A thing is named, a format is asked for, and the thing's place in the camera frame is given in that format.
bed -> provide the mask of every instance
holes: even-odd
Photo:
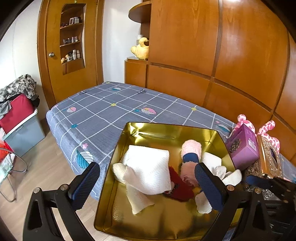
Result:
[[[127,122],[168,123],[217,130],[227,140],[234,123],[185,100],[142,87],[104,82],[81,91],[48,111],[47,122],[75,174],[88,163],[100,165],[101,174],[91,196],[100,198],[102,185]],[[293,180],[290,162],[280,155],[284,175]]]

red cloth bag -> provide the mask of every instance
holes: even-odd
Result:
[[[0,126],[6,134],[34,112],[32,103],[24,94],[20,94],[10,104],[11,110],[0,120]]]

wooden door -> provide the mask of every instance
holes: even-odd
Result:
[[[46,51],[49,76],[56,102],[97,85],[95,59],[96,1],[51,0],[47,13]],[[80,17],[70,24],[70,18]],[[74,43],[63,39],[78,36]],[[72,50],[79,50],[81,58],[64,64],[61,59]]]

camouflage clothing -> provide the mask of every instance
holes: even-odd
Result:
[[[18,94],[24,94],[27,98],[35,100],[38,98],[36,92],[36,82],[31,75],[21,75],[8,86],[0,89],[0,102],[5,102],[8,98]]]

wooden floor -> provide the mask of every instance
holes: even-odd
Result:
[[[24,220],[32,191],[35,187],[42,190],[57,189],[64,183],[70,183],[75,177],[55,138],[49,132],[35,147],[29,150],[23,159],[28,163],[25,174],[13,173],[9,176],[14,187],[17,187],[17,200],[8,203],[0,195],[0,216],[17,240],[22,240]],[[23,164],[16,159],[15,169],[23,169]],[[11,197],[12,190],[8,180],[4,180],[0,190]],[[121,239],[108,236],[94,229],[94,217],[98,201],[89,196],[81,210],[77,211],[81,221],[95,240],[120,241]],[[72,240],[69,236],[57,209],[54,214],[65,240]]]

